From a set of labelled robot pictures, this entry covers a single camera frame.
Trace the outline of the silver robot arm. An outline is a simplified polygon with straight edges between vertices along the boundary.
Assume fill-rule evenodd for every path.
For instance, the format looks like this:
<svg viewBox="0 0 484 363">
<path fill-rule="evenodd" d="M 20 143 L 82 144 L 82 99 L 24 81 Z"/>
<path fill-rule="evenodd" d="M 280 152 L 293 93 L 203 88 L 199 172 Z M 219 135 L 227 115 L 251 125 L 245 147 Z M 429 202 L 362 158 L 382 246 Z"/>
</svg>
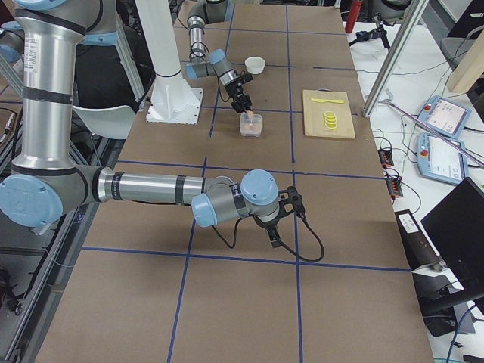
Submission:
<svg viewBox="0 0 484 363">
<path fill-rule="evenodd" d="M 88 36 L 117 38 L 112 1 L 18 1 L 15 18 L 25 33 L 23 134 L 12 173 L 1 184 L 1 210 L 31 228 L 69 211 L 107 200 L 189 206 L 205 228 L 251 217 L 274 246 L 285 216 L 281 191 L 261 169 L 239 183 L 228 178 L 138 175 L 82 166 L 69 158 L 76 46 Z"/>
<path fill-rule="evenodd" d="M 234 9 L 232 1 L 198 1 L 190 9 L 187 28 L 190 36 L 190 62 L 186 74 L 190 79 L 216 76 L 223 84 L 232 108 L 237 113 L 252 110 L 250 96 L 243 90 L 243 84 L 253 80 L 251 74 L 238 73 L 222 49 L 209 51 L 204 42 L 205 26 L 230 20 Z"/>
</svg>

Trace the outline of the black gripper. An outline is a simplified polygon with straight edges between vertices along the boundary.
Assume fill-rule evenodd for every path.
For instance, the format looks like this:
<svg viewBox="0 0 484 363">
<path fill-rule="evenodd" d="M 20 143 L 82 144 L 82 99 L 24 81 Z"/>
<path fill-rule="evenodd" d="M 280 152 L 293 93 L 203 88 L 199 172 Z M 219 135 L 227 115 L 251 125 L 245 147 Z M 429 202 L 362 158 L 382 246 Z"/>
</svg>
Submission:
<svg viewBox="0 0 484 363">
<path fill-rule="evenodd" d="M 263 215 L 260 212 L 252 213 L 252 217 L 255 223 L 259 227 L 266 229 L 269 240 L 273 248 L 278 248 L 282 246 L 281 237 L 278 232 L 278 227 L 276 226 L 280 219 L 278 215 L 279 215 L 278 209 L 269 213 L 268 215 Z"/>
<path fill-rule="evenodd" d="M 231 106 L 237 113 L 252 110 L 252 101 L 249 95 L 244 94 L 242 85 L 240 79 L 234 79 L 225 85 L 225 90 L 232 100 Z"/>
</svg>

